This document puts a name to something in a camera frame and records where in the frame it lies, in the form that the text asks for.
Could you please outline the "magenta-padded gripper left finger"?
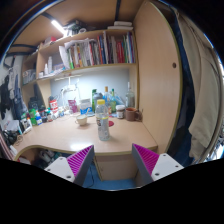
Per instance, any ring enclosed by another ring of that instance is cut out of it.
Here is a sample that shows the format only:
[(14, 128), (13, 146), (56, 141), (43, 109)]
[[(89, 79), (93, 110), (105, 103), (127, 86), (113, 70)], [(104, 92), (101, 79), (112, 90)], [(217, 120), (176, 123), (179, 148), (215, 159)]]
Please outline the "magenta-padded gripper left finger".
[(82, 186), (94, 155), (94, 146), (90, 145), (68, 157), (58, 157), (46, 171)]

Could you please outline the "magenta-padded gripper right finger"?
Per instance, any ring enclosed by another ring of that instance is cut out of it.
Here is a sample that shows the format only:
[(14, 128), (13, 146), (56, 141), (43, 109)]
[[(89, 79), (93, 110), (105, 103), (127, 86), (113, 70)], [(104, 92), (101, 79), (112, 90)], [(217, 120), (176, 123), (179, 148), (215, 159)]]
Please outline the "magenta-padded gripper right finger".
[(137, 144), (132, 144), (132, 156), (144, 185), (183, 169), (183, 166), (167, 153), (157, 154)]

